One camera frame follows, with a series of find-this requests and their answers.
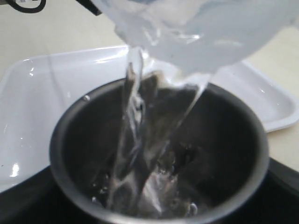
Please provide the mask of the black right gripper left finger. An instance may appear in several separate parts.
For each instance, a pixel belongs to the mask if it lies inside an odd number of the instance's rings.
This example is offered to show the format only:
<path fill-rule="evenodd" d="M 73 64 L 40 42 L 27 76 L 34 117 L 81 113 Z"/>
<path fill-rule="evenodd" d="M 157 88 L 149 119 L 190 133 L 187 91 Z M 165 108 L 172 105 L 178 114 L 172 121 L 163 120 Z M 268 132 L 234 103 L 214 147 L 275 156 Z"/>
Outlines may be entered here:
<path fill-rule="evenodd" d="M 75 213 L 49 167 L 0 194 L 2 224 L 65 224 Z"/>

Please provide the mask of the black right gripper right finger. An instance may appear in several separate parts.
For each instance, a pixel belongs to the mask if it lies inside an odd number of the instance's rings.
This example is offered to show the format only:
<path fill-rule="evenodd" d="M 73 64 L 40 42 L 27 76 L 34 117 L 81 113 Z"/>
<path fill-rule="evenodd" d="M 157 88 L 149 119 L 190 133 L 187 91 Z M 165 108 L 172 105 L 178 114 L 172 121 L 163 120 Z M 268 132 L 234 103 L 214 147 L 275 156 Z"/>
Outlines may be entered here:
<path fill-rule="evenodd" d="M 260 188 L 244 206 L 244 224 L 297 224 L 299 222 L 299 173 L 270 159 Z"/>

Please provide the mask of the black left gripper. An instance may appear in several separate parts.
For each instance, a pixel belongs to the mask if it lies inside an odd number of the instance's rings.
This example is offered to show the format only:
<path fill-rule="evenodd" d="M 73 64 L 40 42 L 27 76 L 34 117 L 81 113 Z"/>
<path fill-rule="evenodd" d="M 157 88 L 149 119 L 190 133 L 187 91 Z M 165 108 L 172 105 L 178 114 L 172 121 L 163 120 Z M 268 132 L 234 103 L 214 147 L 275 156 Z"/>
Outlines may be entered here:
<path fill-rule="evenodd" d="M 78 2 L 95 16 L 99 16 L 102 14 L 102 12 L 90 0 L 76 0 L 76 2 Z"/>

